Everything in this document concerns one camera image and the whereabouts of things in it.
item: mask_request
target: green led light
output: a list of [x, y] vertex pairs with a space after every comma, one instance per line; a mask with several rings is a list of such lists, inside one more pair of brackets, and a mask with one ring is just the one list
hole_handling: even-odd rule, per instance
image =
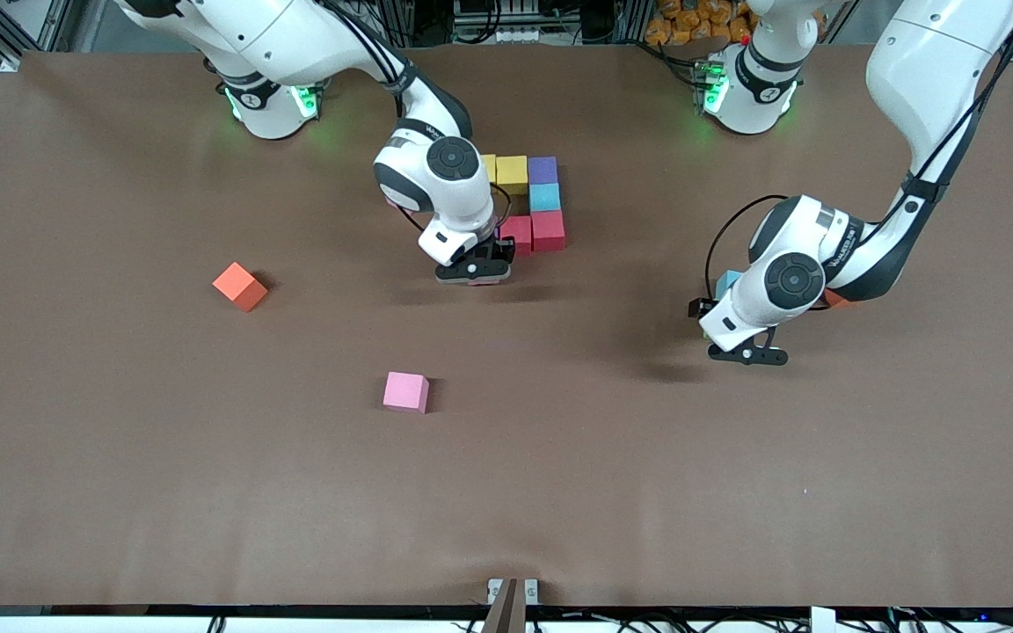
[[299, 113], [304, 118], [312, 118], [315, 115], [317, 108], [315, 108], [315, 99], [312, 97], [310, 88], [292, 88], [292, 96], [297, 100]]
[[225, 95], [229, 97], [229, 105], [233, 108], [233, 118], [241, 121], [241, 110], [238, 110], [237, 108], [237, 100], [233, 99], [233, 95], [231, 95], [228, 91], [225, 92]]
[[706, 92], [706, 110], [717, 112], [721, 108], [721, 101], [724, 100], [724, 93], [729, 91], [729, 78], [721, 77], [721, 80]]
[[784, 113], [785, 111], [788, 111], [788, 108], [791, 107], [792, 92], [796, 91], [796, 86], [797, 85], [799, 85], [798, 81], [792, 81], [791, 88], [788, 88], [787, 95], [784, 95], [784, 105], [783, 105], [782, 108], [780, 108], [780, 113]]

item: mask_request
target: light blue cube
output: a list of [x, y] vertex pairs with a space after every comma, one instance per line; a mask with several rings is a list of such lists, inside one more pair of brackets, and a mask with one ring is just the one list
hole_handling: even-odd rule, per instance
[[720, 300], [724, 297], [724, 292], [729, 289], [736, 280], [739, 280], [741, 272], [736, 272], [735, 269], [727, 269], [724, 271], [723, 275], [718, 278], [718, 285], [714, 291], [714, 299]]
[[560, 211], [561, 209], [562, 191], [557, 183], [530, 185], [530, 213]]

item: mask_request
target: cube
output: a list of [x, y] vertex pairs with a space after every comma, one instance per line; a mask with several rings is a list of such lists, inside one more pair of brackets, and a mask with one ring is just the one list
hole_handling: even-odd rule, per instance
[[534, 233], [530, 231], [530, 218], [527, 216], [508, 217], [502, 227], [498, 228], [499, 237], [515, 237], [515, 255], [528, 256], [534, 251]]
[[498, 157], [495, 159], [495, 183], [513, 196], [526, 195], [530, 182], [526, 171], [526, 157]]
[[531, 157], [526, 171], [531, 184], [557, 183], [557, 159], [554, 157]]
[[557, 183], [530, 184], [530, 213], [560, 211], [562, 191]]
[[736, 272], [735, 269], [727, 269], [724, 271], [724, 275], [720, 275], [718, 278], [718, 284], [716, 284], [716, 288], [714, 289], [714, 299], [720, 300], [721, 297], [724, 297], [724, 292], [727, 291], [729, 286], [738, 280], [738, 278], [741, 278], [741, 272]]
[[265, 294], [268, 294], [268, 289], [260, 285], [255, 276], [236, 261], [214, 280], [214, 288], [221, 291], [225, 299], [232, 301], [233, 305], [244, 312], [255, 308], [260, 300], [264, 299]]
[[382, 404], [391, 411], [423, 413], [430, 404], [430, 380], [419, 374], [390, 372]]
[[487, 180], [495, 181], [495, 155], [482, 155], [483, 167], [487, 168]]
[[845, 300], [843, 297], [837, 296], [832, 289], [823, 290], [823, 300], [827, 302], [831, 308], [853, 308], [855, 302]]
[[545, 211], [531, 214], [530, 231], [534, 239], [534, 252], [565, 248], [565, 220], [562, 212]]

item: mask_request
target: yellow cube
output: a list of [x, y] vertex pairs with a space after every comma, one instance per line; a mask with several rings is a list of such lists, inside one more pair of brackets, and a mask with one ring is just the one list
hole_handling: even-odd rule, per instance
[[483, 167], [487, 168], [487, 180], [495, 181], [495, 155], [482, 155]]
[[526, 157], [498, 157], [495, 160], [495, 178], [499, 187], [502, 187], [513, 196], [524, 196], [530, 187], [530, 178], [527, 177]]

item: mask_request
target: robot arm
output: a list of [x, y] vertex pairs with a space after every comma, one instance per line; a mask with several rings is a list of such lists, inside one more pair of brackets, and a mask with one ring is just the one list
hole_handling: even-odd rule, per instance
[[202, 51], [237, 118], [262, 139], [288, 137], [317, 118], [314, 91], [329, 77], [349, 68], [369, 73], [397, 99], [399, 115], [374, 173], [394, 206], [434, 213], [421, 247], [448, 267], [493, 239], [490, 181], [467, 110], [336, 0], [115, 1], [145, 28]]
[[[712, 357], [749, 361], [753, 336], [800, 316], [825, 286], [851, 301], [889, 291], [967, 151], [983, 110], [978, 78], [1012, 27], [1013, 0], [902, 4], [867, 69], [870, 95], [913, 153], [891, 211], [867, 223], [813, 197], [776, 205], [750, 243], [751, 267], [700, 319]], [[749, 354], [729, 357], [738, 345]]]
[[750, 0], [761, 17], [748, 44], [732, 44], [710, 57], [723, 73], [696, 95], [701, 108], [739, 134], [768, 131], [791, 105], [803, 60], [820, 39], [811, 15], [825, 0]]

